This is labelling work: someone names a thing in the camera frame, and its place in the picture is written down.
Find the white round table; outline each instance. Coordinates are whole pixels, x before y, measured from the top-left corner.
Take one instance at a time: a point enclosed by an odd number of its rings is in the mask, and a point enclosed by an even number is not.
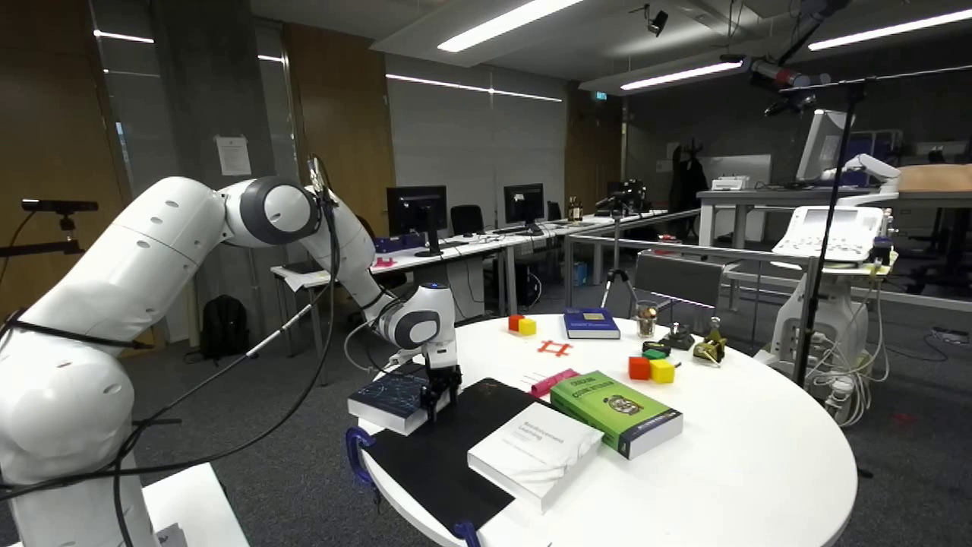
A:
[[[510,336],[505,320],[459,329],[462,383],[495,378],[528,392],[560,369],[605,372],[684,409],[684,433],[633,458],[600,447],[546,510],[513,503],[478,530],[478,544],[821,547],[838,538],[855,461],[845,433],[791,381],[734,349],[715,369],[673,352],[671,387],[627,381],[643,340],[633,323],[620,320],[622,340],[567,340],[560,315],[533,320],[530,338]],[[368,454],[364,469],[421,536],[462,544]]]

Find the camera tripod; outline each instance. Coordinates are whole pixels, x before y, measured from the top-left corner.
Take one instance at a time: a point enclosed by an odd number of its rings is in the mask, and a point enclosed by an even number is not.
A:
[[[610,273],[605,277],[600,311],[606,311],[606,297],[610,297],[614,283],[622,283],[627,290],[627,302],[633,311],[632,277],[620,269],[620,213],[617,210],[614,210],[614,249],[610,252],[614,252],[614,258],[610,258]]]

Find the green book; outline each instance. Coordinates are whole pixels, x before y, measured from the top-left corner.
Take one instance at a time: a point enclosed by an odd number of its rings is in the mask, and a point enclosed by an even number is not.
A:
[[[605,443],[626,458],[684,428],[681,409],[597,372],[554,383],[549,403],[600,428]]]

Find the black binder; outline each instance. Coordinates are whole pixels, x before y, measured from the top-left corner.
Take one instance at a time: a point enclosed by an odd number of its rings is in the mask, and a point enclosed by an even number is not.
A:
[[[513,496],[468,469],[463,454],[530,403],[530,395],[491,378],[459,392],[454,403],[438,413],[411,437],[379,433],[368,454],[390,473],[438,524],[478,530]]]

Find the ceiling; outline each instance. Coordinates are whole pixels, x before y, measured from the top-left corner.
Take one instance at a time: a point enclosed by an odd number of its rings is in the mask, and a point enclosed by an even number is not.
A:
[[[643,0],[579,0],[462,55],[438,53],[438,43],[445,37],[519,3],[522,0],[253,0],[253,8],[272,22],[364,37],[386,55],[452,67],[505,67],[571,80],[582,88],[620,91],[620,81],[632,77],[697,67],[720,62],[720,55],[781,57],[807,25],[807,18],[802,18],[805,5],[827,0],[649,0],[649,14],[660,8],[668,13],[660,37],[648,32]],[[972,5],[972,0],[849,0],[824,22],[815,40],[966,5]],[[972,53],[969,37],[972,25],[966,22],[933,33],[838,49],[833,55],[802,49],[791,62],[821,63],[860,53],[892,57],[889,46],[909,46],[915,40],[948,40],[966,55]]]

